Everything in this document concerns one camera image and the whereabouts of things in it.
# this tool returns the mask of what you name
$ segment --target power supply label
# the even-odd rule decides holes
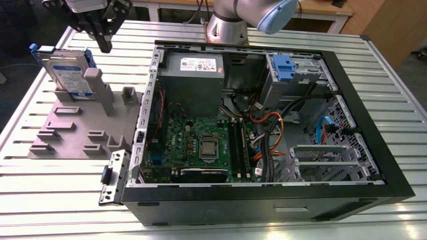
[[[181,71],[216,72],[216,60],[212,58],[190,58],[180,59]]]

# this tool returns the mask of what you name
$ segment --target green circuit board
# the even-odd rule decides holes
[[[213,119],[170,120],[166,130],[164,166],[230,170],[226,124],[226,120]],[[217,140],[218,159],[210,163],[198,159],[200,139]]]
[[[226,170],[226,181],[230,183],[253,181],[250,174],[237,175],[233,173],[228,136],[229,123],[229,120],[218,119],[174,118],[168,120],[165,151],[161,157],[161,166],[153,166],[148,170],[149,178],[153,180],[152,182],[168,183],[170,171],[186,168]],[[252,123],[245,124],[244,126],[246,134],[254,130],[254,125]],[[201,148],[204,142],[214,143],[214,156],[212,156],[212,159],[204,159]]]

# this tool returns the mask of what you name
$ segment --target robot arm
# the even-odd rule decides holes
[[[129,14],[130,0],[42,0],[41,4],[77,32],[86,32],[102,53],[110,52],[112,36]],[[110,21],[106,19],[109,5],[114,13]]]
[[[265,34],[274,34],[286,25],[297,0],[214,0],[213,16],[206,27],[210,43],[245,44],[246,22]]]
[[[42,0],[42,6],[77,32],[88,33],[102,53],[110,52],[112,36],[129,14],[130,0]],[[114,13],[110,21],[106,19],[109,6]],[[297,0],[214,0],[208,42],[245,44],[246,22],[265,34],[276,33],[290,20],[296,6]]]

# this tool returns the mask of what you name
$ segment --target motherboard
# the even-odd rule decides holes
[[[241,119],[168,120],[165,151],[152,152],[145,182],[252,182],[248,150],[252,123]]]

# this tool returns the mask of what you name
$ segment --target blue hard drive label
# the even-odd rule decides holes
[[[54,65],[52,67],[60,84],[76,99],[84,99],[93,94],[78,66]]]
[[[81,68],[77,66],[53,66],[53,69],[62,71],[81,71]]]

